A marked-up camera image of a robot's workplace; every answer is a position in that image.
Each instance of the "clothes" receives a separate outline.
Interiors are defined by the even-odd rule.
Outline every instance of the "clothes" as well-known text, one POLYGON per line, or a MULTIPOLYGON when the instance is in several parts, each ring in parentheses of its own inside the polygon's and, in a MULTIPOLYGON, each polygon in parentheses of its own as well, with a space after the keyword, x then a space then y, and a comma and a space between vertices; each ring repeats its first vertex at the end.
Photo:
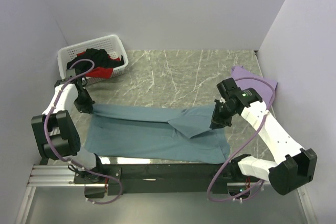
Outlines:
MULTIPOLYGON (((72 64, 80 59, 90 59, 94 62, 94 69, 86 74, 87 77, 109 79, 113 73, 113 68, 124 65, 122 56, 121 60, 119 58, 113 60, 104 49, 98 50, 94 48, 88 48, 85 52, 77 54, 75 59, 68 62, 67 69, 69 69, 72 64)), ((81 72, 85 72, 91 68, 91 63, 83 61, 76 64, 74 68, 79 69, 81 72)))
MULTIPOLYGON (((255 77, 258 79, 263 79, 267 83, 269 83, 274 89, 277 87, 278 82, 273 80, 267 80, 263 77, 257 76, 246 69, 243 66, 233 66, 231 70, 231 76, 233 79, 238 79, 242 77, 255 77)), ((240 80, 236 81, 237 86, 240 87, 242 90, 248 88, 254 88, 258 94, 262 97, 262 100, 268 105, 270 103, 271 97, 273 92, 271 89, 264 83, 257 81, 257 80, 240 80)))
POLYGON ((223 163, 230 146, 223 129, 209 128, 213 110, 95 104, 85 148, 100 156, 223 163))

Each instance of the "marble table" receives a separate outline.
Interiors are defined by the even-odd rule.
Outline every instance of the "marble table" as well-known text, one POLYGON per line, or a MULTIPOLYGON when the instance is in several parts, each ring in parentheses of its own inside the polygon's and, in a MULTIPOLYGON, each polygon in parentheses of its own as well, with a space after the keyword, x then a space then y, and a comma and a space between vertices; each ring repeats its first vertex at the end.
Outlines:
MULTIPOLYGON (((243 65, 261 76, 252 50, 129 50, 125 74, 87 86, 96 103, 157 108, 188 108, 214 104, 220 95, 216 85, 230 77, 231 67, 243 65)), ((82 144, 86 140, 90 115, 72 110, 71 117, 82 144)), ((240 116, 232 127, 224 129, 231 152, 239 148, 254 132, 240 116)), ((257 137, 242 153, 273 160, 267 146, 257 137)), ((104 163, 176 163, 161 159, 108 157, 104 163)))

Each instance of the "gray wall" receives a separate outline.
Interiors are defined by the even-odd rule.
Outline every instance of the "gray wall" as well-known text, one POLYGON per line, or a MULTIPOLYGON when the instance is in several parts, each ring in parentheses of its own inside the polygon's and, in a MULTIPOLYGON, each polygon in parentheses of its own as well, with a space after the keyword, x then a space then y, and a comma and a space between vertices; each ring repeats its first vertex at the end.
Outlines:
POLYGON ((67 42, 127 49, 259 49, 284 0, 46 0, 67 42))
POLYGON ((284 128, 318 154, 308 185, 319 223, 336 220, 336 0, 286 0, 258 54, 279 81, 275 112, 284 128))
POLYGON ((30 119, 48 105, 64 37, 43 0, 0 0, 0 222, 13 223, 39 161, 30 119))

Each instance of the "purple cloth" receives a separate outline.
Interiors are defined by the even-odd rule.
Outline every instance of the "purple cloth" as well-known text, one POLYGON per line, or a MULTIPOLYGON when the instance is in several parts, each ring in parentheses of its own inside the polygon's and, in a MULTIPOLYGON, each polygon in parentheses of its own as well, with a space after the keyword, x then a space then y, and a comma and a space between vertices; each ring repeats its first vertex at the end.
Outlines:
MULTIPOLYGON (((268 84, 270 84, 274 89, 277 87, 278 82, 273 80, 267 80, 263 77, 257 76, 246 69, 243 68, 243 66, 233 66, 231 70, 231 77, 233 79, 238 79, 242 77, 255 77, 259 79, 263 79, 268 84)), ((240 80, 237 81, 238 87, 240 87, 242 90, 248 89, 248 88, 254 88, 262 97, 263 101, 266 104, 270 103, 271 97, 272 97, 272 91, 271 89, 264 83, 257 81, 257 80, 240 80)))

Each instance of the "laundry basket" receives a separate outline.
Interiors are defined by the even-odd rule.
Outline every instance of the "laundry basket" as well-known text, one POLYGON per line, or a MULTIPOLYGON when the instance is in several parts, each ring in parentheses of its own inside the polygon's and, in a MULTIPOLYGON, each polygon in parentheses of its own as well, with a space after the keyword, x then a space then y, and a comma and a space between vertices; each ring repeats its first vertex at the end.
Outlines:
MULTIPOLYGON (((105 49, 112 59, 121 58, 121 56, 123 56, 125 64, 114 68, 111 78, 119 76, 125 72, 125 68, 128 65, 128 58, 124 46, 117 35, 109 35, 61 48, 58 51, 57 61, 59 73, 62 79, 66 77, 67 63, 75 59, 77 54, 84 52, 88 48, 105 49)), ((87 84, 93 84, 102 80, 106 79, 87 77, 87 84)))

